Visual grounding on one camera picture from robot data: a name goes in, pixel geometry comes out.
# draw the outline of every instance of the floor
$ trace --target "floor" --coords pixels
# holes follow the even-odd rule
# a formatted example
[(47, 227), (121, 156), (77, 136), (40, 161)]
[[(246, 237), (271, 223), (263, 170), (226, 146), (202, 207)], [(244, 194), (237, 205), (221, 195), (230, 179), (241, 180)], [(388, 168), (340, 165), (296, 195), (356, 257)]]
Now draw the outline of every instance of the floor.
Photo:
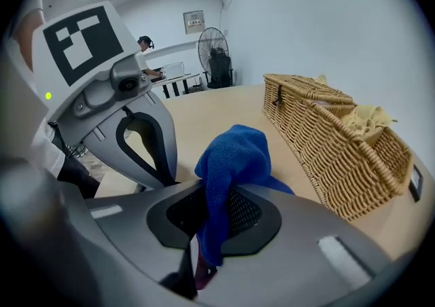
[[(131, 131), (124, 133), (124, 139), (130, 136)], [(89, 170), (89, 173), (98, 181), (102, 181), (107, 171), (112, 170), (108, 165), (100, 161), (90, 151), (87, 151), (83, 156), (77, 156), (77, 159)]]

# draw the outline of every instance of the electrical panel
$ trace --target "electrical panel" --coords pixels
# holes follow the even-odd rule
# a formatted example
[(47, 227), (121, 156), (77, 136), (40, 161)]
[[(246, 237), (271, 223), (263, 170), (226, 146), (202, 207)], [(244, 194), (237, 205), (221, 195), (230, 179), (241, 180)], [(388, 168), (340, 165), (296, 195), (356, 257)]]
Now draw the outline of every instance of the electrical panel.
[(183, 14), (183, 17), (184, 17), (184, 28), (186, 30), (186, 34), (200, 33), (205, 30), (205, 20), (204, 20), (203, 10), (185, 12)]

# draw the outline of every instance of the desk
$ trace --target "desk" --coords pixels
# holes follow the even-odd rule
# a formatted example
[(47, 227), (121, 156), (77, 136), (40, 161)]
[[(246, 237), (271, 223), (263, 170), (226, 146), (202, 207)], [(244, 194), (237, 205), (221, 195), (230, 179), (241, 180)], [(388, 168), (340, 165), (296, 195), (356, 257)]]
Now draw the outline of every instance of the desk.
[[(171, 113), (177, 137), (177, 181), (197, 179), (194, 168), (210, 142), (234, 124), (265, 133), (272, 160), (272, 175), (289, 185), (297, 196), (319, 202), (307, 175), (278, 130), (262, 112), (264, 85), (237, 86), (198, 92), (164, 100)], [(144, 160), (152, 160), (135, 132), (127, 140)], [(409, 191), (375, 209), (352, 224), (378, 243), (392, 259), (415, 248), (427, 230), (435, 205), (435, 183), (415, 156), (423, 175), (421, 199), (415, 203)], [(134, 192), (136, 183), (114, 171), (102, 180), (96, 197)]]
[(166, 96), (166, 98), (170, 98), (167, 85), (172, 84), (175, 96), (179, 96), (177, 82), (183, 82), (184, 92), (186, 94), (188, 94), (189, 93), (189, 87), (188, 87), (187, 79), (190, 79), (192, 77), (197, 77), (197, 76), (201, 76), (201, 75), (200, 74), (189, 74), (189, 75), (184, 75), (184, 76), (176, 77), (174, 79), (164, 79), (164, 80), (160, 80), (159, 82), (154, 82), (152, 87), (154, 88), (154, 87), (163, 86), (164, 95)]

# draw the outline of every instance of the blue towel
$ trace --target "blue towel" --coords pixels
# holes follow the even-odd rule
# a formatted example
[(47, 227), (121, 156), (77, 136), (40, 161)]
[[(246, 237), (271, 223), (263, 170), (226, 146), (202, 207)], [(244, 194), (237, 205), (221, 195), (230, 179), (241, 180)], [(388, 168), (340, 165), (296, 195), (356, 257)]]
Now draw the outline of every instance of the blue towel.
[(228, 239), (226, 199), (231, 184), (257, 184), (293, 194), (286, 184), (271, 176), (271, 169), (266, 136), (242, 125), (217, 136), (199, 159), (195, 173), (206, 185), (209, 217), (197, 236), (201, 253), (211, 265), (222, 265), (220, 248)]

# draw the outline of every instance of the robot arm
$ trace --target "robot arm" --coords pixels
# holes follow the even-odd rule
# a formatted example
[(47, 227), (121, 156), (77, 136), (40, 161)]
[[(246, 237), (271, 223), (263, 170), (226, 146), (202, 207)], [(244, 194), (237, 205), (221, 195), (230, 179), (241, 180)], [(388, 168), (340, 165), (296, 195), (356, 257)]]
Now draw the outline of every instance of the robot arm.
[[(174, 184), (173, 120), (150, 92), (139, 46), (109, 2), (88, 5), (40, 26), (33, 38), (37, 92), (66, 144), (85, 143), (104, 163), (151, 188)], [(124, 141), (136, 130), (155, 168)]]

